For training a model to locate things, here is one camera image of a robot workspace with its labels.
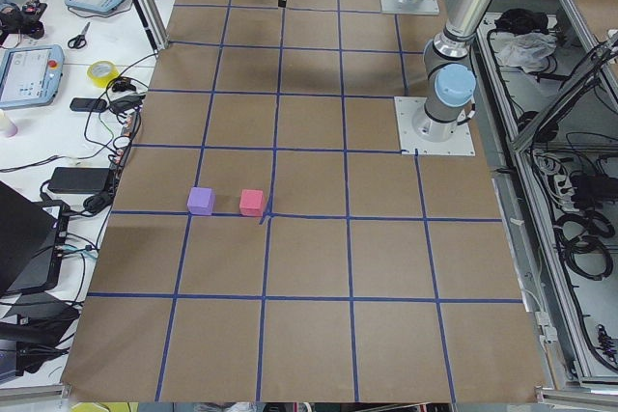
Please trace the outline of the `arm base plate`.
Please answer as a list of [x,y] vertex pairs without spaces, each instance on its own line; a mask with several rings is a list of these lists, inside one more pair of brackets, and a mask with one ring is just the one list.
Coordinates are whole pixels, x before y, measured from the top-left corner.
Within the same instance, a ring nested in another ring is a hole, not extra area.
[[380,0],[383,14],[439,15],[437,0]]
[[395,96],[400,152],[408,155],[474,156],[468,124],[438,123],[425,112],[424,97]]

